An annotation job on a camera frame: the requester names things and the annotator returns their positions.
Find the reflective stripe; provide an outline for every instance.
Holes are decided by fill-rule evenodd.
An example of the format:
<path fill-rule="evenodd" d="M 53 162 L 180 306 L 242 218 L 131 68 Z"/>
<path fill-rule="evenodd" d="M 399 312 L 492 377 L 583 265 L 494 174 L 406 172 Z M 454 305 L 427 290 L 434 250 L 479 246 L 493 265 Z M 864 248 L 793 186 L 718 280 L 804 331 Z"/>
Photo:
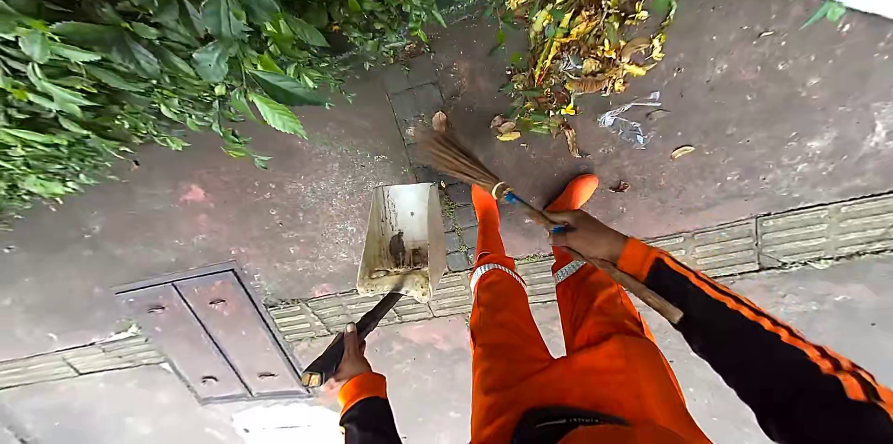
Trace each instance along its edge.
<path fill-rule="evenodd" d="M 474 269 L 474 273 L 472 273 L 472 282 L 471 282 L 472 283 L 472 295 L 477 294 L 478 280 L 480 280 L 480 278 L 482 276 L 484 276 L 484 273 L 489 272 L 491 270 L 502 270 L 503 272 L 510 274 L 512 276 L 512 278 L 518 280 L 518 283 L 521 285 L 521 287 L 527 287 L 527 284 L 525 284 L 524 280 L 522 280 L 518 276 L 518 273 L 515 273 L 512 270 L 509 270 L 508 268 L 506 268 L 502 265 L 494 265 L 492 263 L 488 263 L 486 265 L 478 266 L 477 268 Z"/>
<path fill-rule="evenodd" d="M 578 270 L 578 269 L 580 269 L 580 268 L 582 268 L 582 267 L 584 267 L 584 266 L 586 266 L 586 262 L 585 262 L 585 261 L 579 261 L 579 260 L 571 261 L 570 263 L 568 263 L 567 265 L 565 265 L 564 268 L 562 268 L 561 270 L 558 270 L 557 272 L 555 272 L 555 275 L 554 275 L 554 278 L 555 278 L 555 285 L 560 284 L 560 283 L 563 282 L 566 278 L 568 278 L 568 277 L 570 277 L 571 275 L 573 275 L 573 273 L 574 273 L 576 270 Z"/>

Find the plastic wrapper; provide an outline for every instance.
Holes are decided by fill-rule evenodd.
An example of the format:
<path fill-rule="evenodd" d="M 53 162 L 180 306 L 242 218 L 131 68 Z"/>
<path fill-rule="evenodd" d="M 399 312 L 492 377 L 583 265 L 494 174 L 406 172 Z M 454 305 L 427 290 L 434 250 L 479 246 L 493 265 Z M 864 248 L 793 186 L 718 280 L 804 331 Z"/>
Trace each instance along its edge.
<path fill-rule="evenodd" d="M 652 92 L 648 97 L 633 99 L 625 105 L 612 108 L 598 117 L 598 126 L 611 130 L 624 142 L 636 149 L 645 149 L 652 134 L 642 130 L 642 124 L 620 116 L 634 106 L 660 107 L 661 93 Z"/>

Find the orange pants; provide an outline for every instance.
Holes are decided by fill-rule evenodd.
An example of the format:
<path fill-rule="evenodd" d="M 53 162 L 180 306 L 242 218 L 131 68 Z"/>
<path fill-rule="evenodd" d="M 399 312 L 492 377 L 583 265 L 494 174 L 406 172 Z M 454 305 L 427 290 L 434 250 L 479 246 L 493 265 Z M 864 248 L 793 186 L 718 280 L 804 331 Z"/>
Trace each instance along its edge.
<path fill-rule="evenodd" d="M 481 191 L 473 192 L 479 226 L 470 321 L 472 443 L 509 442 L 524 412 L 549 405 L 631 424 L 579 428 L 568 442 L 709 442 L 626 292 L 591 265 L 573 263 L 580 267 L 561 272 L 573 260 L 561 249 L 552 272 L 563 278 L 555 291 L 567 355 L 552 358 L 506 256 L 496 201 L 490 205 Z"/>

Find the metal drain cover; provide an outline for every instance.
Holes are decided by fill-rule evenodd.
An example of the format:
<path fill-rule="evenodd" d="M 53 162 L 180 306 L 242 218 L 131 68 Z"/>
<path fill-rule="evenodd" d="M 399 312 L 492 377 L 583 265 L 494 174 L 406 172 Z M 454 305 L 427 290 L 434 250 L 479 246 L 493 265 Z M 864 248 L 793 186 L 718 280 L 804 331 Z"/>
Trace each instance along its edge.
<path fill-rule="evenodd" d="M 199 401 L 308 394 L 235 263 L 128 284 L 115 294 Z"/>

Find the broom bristles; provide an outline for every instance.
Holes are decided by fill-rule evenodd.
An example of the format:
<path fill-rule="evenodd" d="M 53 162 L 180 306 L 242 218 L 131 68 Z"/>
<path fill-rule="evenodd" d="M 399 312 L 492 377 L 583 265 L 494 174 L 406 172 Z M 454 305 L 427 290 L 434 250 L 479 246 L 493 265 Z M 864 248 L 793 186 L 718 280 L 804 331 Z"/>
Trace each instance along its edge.
<path fill-rule="evenodd" d="M 494 192 L 497 198 L 510 190 L 505 183 L 500 185 L 503 181 L 449 132 L 424 132 L 419 141 L 419 149 L 423 162 L 444 174 Z"/>

